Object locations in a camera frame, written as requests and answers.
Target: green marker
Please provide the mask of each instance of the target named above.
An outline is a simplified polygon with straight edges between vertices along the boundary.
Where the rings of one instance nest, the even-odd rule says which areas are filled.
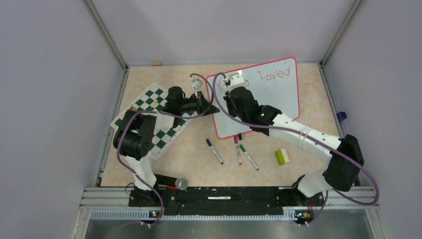
[[[240,149],[246,154],[246,157],[249,158],[249,161],[251,161],[252,165],[255,167],[255,169],[258,171],[259,168],[256,166],[255,162],[252,160],[252,158],[249,156],[248,152],[246,152],[246,149],[243,147],[243,145],[240,145]]]

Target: white wall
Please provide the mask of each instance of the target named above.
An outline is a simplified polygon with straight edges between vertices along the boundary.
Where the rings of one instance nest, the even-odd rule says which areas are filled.
[[[93,0],[126,63],[319,61],[354,0]]]
[[[421,10],[417,0],[366,1],[328,64],[393,238],[421,237]]]
[[[2,0],[0,32],[0,238],[68,238],[122,71],[81,0]]]

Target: pink marker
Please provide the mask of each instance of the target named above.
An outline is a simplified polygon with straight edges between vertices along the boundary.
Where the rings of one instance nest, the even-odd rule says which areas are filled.
[[[240,148],[239,148],[239,144],[237,144],[237,135],[234,136],[234,143],[236,144],[237,158],[239,159],[239,165],[242,165],[242,158],[240,157]]]

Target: wooden tabletop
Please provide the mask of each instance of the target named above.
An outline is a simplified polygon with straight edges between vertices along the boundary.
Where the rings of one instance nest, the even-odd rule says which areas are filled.
[[[180,86],[189,92],[191,87],[188,78],[191,73],[206,77],[245,66],[248,65],[131,67],[120,110],[151,83],[166,88]],[[297,121],[318,131],[338,135],[317,64],[299,63],[297,71],[301,107]],[[202,88],[200,90],[206,92],[205,86]],[[223,165],[208,147],[207,138],[223,159]],[[150,159],[152,171],[176,178],[184,177],[189,186],[290,186],[299,176],[323,167],[316,157],[297,146],[262,133],[246,133],[240,143],[259,166],[259,171],[255,170],[243,153],[243,164],[238,164],[233,138],[217,138],[212,116],[194,119],[159,159]],[[275,151],[282,148],[286,149],[290,162],[279,166]],[[133,181],[132,173],[119,164],[116,149],[111,146],[101,186],[126,186]]]

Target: red whiteboard border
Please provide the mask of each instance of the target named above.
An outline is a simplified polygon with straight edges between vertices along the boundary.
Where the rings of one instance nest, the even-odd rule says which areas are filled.
[[[298,115],[296,118],[294,118],[294,119],[296,120],[297,118],[299,118],[299,117],[301,116],[301,105],[300,105],[300,101],[299,101],[298,61],[296,60],[296,58],[295,58],[295,57],[293,57],[293,56],[291,56],[291,57],[286,57],[286,58],[282,58],[282,59],[278,59],[278,60],[274,60],[274,61],[269,61],[269,62],[259,63],[259,64],[252,65],[252,66],[246,66],[246,67],[239,68],[239,69],[235,69],[235,70],[225,71],[225,72],[223,72],[223,73],[229,73],[229,72],[233,72],[233,71],[240,71],[240,70],[247,69],[247,68],[252,68],[252,67],[255,67],[255,66],[261,66],[261,65],[265,65],[265,64],[269,64],[269,63],[274,63],[274,62],[277,62],[277,61],[284,61],[284,60],[287,60],[287,59],[293,59],[293,60],[295,61],[295,67],[296,67],[296,88],[297,88],[297,90],[298,90],[298,107],[299,107],[299,115]],[[207,76],[207,80],[208,80],[208,78],[213,77],[213,76],[215,76],[215,75],[216,75],[216,74],[213,74],[213,75],[209,75],[209,76]],[[211,97],[210,97],[210,91],[209,91],[209,89],[208,89],[208,84],[206,84],[206,83],[205,83],[205,87],[207,88],[208,100],[210,100],[210,99],[211,99]],[[221,137],[218,135],[218,133],[217,133],[217,125],[215,124],[214,114],[212,115],[212,121],[214,122],[215,134],[217,135],[217,138],[219,138],[219,139],[224,139],[224,138],[234,137],[234,136],[236,135],[236,134],[234,134],[234,135],[230,135],[230,136],[227,136],[227,137],[221,138]]]

